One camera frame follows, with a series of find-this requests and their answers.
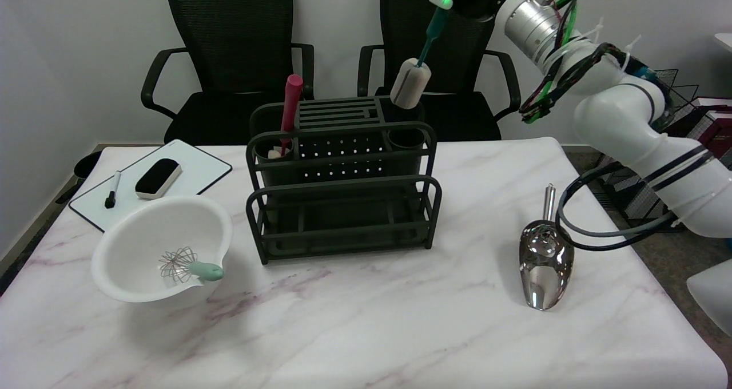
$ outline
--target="white mixing bowl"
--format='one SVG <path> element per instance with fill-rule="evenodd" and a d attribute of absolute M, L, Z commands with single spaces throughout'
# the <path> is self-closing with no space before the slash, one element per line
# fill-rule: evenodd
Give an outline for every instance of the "white mixing bowl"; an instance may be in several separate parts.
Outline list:
<path fill-rule="evenodd" d="M 198 261 L 223 267 L 231 232 L 231 217 L 211 199 L 170 196 L 150 201 L 104 233 L 91 258 L 91 275 L 102 292 L 122 302 L 194 303 L 211 295 L 219 282 L 193 276 L 176 283 L 160 275 L 160 259 L 166 251 L 189 246 Z"/>

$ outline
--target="stainless steel scoop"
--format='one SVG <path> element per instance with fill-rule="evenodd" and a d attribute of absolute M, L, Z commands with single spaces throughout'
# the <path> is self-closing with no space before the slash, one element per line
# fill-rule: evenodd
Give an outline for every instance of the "stainless steel scoop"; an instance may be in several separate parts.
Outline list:
<path fill-rule="evenodd" d="M 575 261 L 575 248 L 559 236 L 552 221 L 555 197 L 556 188 L 549 185 L 544 194 L 544 219 L 523 229 L 519 245 L 523 295 L 526 304 L 539 311 L 551 309 L 562 298 Z"/>

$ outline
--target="whisk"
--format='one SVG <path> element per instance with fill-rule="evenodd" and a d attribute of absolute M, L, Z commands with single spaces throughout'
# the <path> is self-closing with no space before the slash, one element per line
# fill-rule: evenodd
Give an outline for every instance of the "whisk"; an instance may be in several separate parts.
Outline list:
<path fill-rule="evenodd" d="M 198 276 L 201 280 L 214 282 L 224 277 L 224 269 L 212 263 L 198 261 L 198 255 L 191 248 L 180 248 L 175 253 L 166 251 L 160 261 L 162 277 L 171 277 L 176 282 L 185 284 L 191 276 Z"/>

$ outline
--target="sponge brush head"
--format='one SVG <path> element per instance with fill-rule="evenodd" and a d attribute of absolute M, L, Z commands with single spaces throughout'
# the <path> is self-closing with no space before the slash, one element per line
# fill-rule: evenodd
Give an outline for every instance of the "sponge brush head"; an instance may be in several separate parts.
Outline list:
<path fill-rule="evenodd" d="M 410 58 L 402 63 L 397 81 L 394 82 L 392 93 L 389 95 L 392 98 L 392 103 L 405 110 L 416 107 L 424 88 L 427 87 L 429 78 L 432 77 L 432 72 L 427 64 L 423 63 L 418 68 L 416 63 L 416 58 Z"/>

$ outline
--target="chair backrest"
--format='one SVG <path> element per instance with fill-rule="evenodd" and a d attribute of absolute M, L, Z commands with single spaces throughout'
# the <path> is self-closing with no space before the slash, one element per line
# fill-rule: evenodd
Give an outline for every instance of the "chair backrest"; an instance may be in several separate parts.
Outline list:
<path fill-rule="evenodd" d="M 401 64 L 408 58 L 419 57 L 435 8 L 426 0 L 381 0 L 387 89 L 394 84 Z M 442 35 L 432 44 L 425 59 L 432 71 L 426 92 L 472 92 L 483 50 L 493 30 L 493 21 L 478 22 L 450 14 Z"/>
<path fill-rule="evenodd" d="M 204 91 L 284 90 L 292 0 L 168 0 Z"/>

